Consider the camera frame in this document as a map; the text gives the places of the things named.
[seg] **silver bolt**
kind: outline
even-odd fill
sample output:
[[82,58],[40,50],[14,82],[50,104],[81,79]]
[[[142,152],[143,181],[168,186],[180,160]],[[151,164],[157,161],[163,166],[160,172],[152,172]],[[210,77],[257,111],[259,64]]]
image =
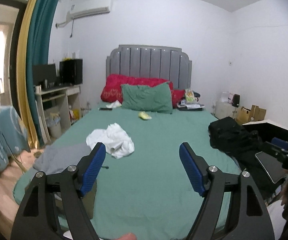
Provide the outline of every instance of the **silver bolt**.
[[42,171],[39,171],[35,174],[35,177],[40,178],[43,177],[44,173]]
[[71,165],[67,168],[68,171],[75,171],[76,170],[76,166],[75,165]]
[[211,172],[217,172],[217,167],[216,166],[209,166],[208,168]]
[[246,178],[248,178],[250,176],[250,173],[248,171],[243,171],[242,175]]

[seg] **desk drawer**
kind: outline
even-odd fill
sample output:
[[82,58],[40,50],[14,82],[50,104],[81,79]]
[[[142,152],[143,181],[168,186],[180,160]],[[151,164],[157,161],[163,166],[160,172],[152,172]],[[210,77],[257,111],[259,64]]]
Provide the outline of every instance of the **desk drawer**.
[[67,90],[67,95],[70,96],[70,95],[78,94],[79,92],[80,92],[80,88],[79,87],[69,88]]

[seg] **pillow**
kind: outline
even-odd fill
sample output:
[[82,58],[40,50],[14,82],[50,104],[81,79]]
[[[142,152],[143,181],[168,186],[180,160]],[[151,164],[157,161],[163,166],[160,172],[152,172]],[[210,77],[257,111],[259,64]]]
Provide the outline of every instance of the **pillow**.
[[177,107],[177,103],[179,103],[185,95],[185,90],[174,89],[171,92],[172,94],[172,106],[173,108]]
[[173,90],[173,83],[163,78],[136,78],[119,74],[111,74],[106,78],[106,85],[101,93],[101,99],[102,101],[109,103],[113,103],[116,100],[122,103],[122,84],[148,85],[149,87],[155,87],[165,82],[168,82],[170,90]]
[[171,114],[173,111],[171,91],[167,83],[152,88],[147,85],[128,84],[122,84],[121,87],[124,108],[166,114]]

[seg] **green pillow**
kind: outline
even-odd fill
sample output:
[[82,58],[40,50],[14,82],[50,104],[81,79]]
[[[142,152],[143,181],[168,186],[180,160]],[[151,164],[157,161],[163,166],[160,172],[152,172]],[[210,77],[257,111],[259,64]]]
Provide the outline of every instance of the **green pillow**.
[[171,114],[172,96],[167,83],[156,87],[121,85],[123,94],[122,107],[135,111],[151,111]]

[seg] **floor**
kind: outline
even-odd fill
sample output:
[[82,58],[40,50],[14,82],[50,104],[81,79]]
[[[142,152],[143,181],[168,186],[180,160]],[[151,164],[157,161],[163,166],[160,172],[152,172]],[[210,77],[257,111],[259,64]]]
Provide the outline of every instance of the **floor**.
[[[18,160],[26,169],[32,167],[35,152],[37,150],[32,150],[30,153],[24,151],[18,156]],[[13,221],[19,207],[14,201],[12,190],[21,175],[22,170],[11,159],[10,165],[0,173],[0,232],[6,239],[10,239]]]

